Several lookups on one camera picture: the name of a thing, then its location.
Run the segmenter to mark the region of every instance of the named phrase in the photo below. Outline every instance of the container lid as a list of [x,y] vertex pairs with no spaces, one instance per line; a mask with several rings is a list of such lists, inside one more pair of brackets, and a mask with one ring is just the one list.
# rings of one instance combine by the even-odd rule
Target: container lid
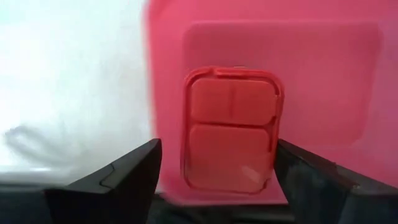
[[246,68],[199,68],[185,83],[183,173],[190,187],[253,193],[271,177],[282,85]]

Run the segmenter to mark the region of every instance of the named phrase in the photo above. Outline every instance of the red food container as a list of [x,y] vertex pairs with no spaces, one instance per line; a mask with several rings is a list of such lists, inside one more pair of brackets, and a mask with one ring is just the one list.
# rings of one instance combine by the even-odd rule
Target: red food container
[[148,8],[167,199],[285,203],[272,171],[277,138],[398,187],[394,1],[152,0]]

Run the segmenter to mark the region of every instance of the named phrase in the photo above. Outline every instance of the pink translucent plastic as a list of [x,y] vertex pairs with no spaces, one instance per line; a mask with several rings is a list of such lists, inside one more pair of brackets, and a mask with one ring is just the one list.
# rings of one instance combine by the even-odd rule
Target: pink translucent plastic
[[273,73],[285,88],[280,138],[398,187],[396,1],[158,0],[148,7],[160,185],[171,202],[285,203],[275,175],[252,195],[191,189],[181,176],[184,78],[209,65]]

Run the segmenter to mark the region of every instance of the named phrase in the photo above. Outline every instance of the white background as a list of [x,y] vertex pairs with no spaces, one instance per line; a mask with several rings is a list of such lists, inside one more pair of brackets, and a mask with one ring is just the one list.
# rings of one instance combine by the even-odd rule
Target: white background
[[150,139],[143,7],[0,1],[0,182],[69,184]]

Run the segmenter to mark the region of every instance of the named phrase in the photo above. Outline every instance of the black surface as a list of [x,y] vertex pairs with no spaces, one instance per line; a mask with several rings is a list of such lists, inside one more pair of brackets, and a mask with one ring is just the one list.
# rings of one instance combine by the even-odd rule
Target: black surface
[[162,159],[153,139],[62,189],[0,185],[0,223],[145,223]]
[[275,172],[298,224],[398,223],[398,190],[279,140]]
[[182,207],[155,197],[148,224],[291,224],[287,205],[229,205]]

